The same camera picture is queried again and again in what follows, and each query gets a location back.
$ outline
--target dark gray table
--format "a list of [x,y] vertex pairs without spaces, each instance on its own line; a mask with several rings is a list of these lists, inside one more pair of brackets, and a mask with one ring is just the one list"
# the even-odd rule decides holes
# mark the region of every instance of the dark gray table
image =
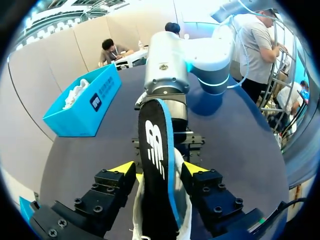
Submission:
[[[110,105],[96,137],[57,137],[49,154],[40,191],[40,203],[58,200],[73,208],[101,169],[111,169],[134,159],[131,138],[138,136],[138,112],[134,104],[143,91],[145,66],[119,71],[122,87]],[[244,211],[259,208],[268,217],[281,201],[288,201],[285,163],[266,120],[247,94],[238,87],[222,96],[211,96],[189,75],[187,95],[189,127],[206,138],[201,150],[202,167],[216,169],[235,196],[244,200]],[[106,236],[132,238],[132,206],[137,184],[127,205]],[[192,235],[200,229],[193,217]],[[270,239],[277,226],[265,235]],[[197,239],[206,239],[202,235]]]

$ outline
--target seated person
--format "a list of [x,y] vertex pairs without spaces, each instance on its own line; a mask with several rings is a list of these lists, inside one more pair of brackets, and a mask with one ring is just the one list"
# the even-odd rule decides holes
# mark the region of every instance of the seated person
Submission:
[[177,23],[168,22],[165,25],[164,30],[166,30],[167,32],[172,32],[174,34],[177,34],[180,37],[180,26]]
[[104,40],[102,43],[102,51],[100,55],[100,60],[99,60],[99,67],[104,66],[104,62],[107,62],[107,64],[110,64],[111,61],[116,61],[121,59],[123,56],[121,56],[121,52],[125,51],[125,56],[128,56],[130,54],[133,54],[134,51],[130,50],[129,48],[115,44],[114,41],[109,38],[107,40]]
[[[309,85],[306,81],[301,81],[300,84],[297,82],[293,83],[293,89],[292,89],[291,96],[290,96],[290,99],[289,99],[287,106],[286,106],[286,102],[289,97],[290,87],[285,86],[278,93],[278,95],[276,97],[276,99],[279,103],[278,108],[283,110],[286,106],[283,117],[281,118],[281,120],[278,124],[278,127],[276,129],[278,132],[282,132],[283,130],[285,130],[285,128],[288,124],[288,121],[289,121],[289,116],[296,115],[298,108],[302,106],[304,100],[302,99],[302,97],[299,94],[299,92],[301,92],[302,90],[305,90],[307,92],[309,91]],[[276,114],[272,114],[272,115],[268,116],[267,119],[268,119],[269,126],[271,128],[276,127],[276,124],[277,124],[278,119],[280,118],[281,114],[282,114],[282,112],[278,112]]]

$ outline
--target man in white shirt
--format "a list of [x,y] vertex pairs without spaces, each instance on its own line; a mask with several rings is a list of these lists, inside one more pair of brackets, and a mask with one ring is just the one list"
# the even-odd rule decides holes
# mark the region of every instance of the man in white shirt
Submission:
[[[284,111],[283,117],[280,120],[277,131],[282,132],[285,127],[288,124],[289,121],[289,116],[290,115],[296,115],[298,108],[302,106],[303,104],[303,98],[300,96],[300,92],[302,90],[309,91],[309,85],[306,81],[301,81],[300,84],[297,82],[293,83],[292,87],[292,92],[289,98],[289,93],[290,93],[290,87],[285,86],[279,93],[278,96],[276,97],[278,101],[278,108],[282,109]],[[282,112],[278,112],[277,114],[270,115],[268,117],[268,123],[271,128],[275,128],[276,124],[278,122],[278,119],[280,118]]]
[[243,47],[239,48],[240,73],[242,78],[246,75],[247,79],[243,82],[242,88],[249,97],[257,103],[262,90],[267,88],[272,63],[277,60],[280,48],[287,50],[283,45],[275,46],[271,39],[268,28],[274,25],[272,18],[277,18],[272,10],[258,12],[250,21],[246,22],[239,32],[246,53]]

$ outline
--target man in gray shirt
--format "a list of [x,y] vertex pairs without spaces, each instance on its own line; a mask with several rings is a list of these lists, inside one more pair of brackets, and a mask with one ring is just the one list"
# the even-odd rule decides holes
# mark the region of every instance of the man in gray shirt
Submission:
[[115,44],[111,38],[104,40],[102,43],[99,67],[103,67],[104,62],[107,62],[107,64],[110,64],[111,61],[116,61],[121,59],[123,57],[121,55],[122,52],[125,52],[124,56],[128,56],[134,53],[133,50],[130,50],[125,46]]
[[[272,9],[259,11],[261,15],[276,18]],[[274,25],[274,20],[264,16],[253,15],[252,20],[246,22],[240,32],[247,52],[247,57],[243,47],[240,47],[240,73],[246,80],[242,84],[243,90],[250,98],[257,103],[262,90],[267,88],[268,79],[272,63],[277,60],[280,54],[280,48],[287,50],[283,45],[274,45],[268,32],[268,28]]]

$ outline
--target robotic arm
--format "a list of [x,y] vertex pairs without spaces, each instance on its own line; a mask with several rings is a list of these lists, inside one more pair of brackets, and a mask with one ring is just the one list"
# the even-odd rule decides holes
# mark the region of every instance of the robotic arm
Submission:
[[274,5],[272,0],[234,0],[220,6],[211,14],[220,23],[211,38],[186,40],[166,31],[151,38],[142,98],[148,96],[147,99],[165,101],[172,116],[174,132],[185,131],[188,124],[187,103],[177,97],[190,90],[188,73],[198,78],[200,86],[208,94],[221,95],[228,87],[236,36],[232,15],[266,10]]

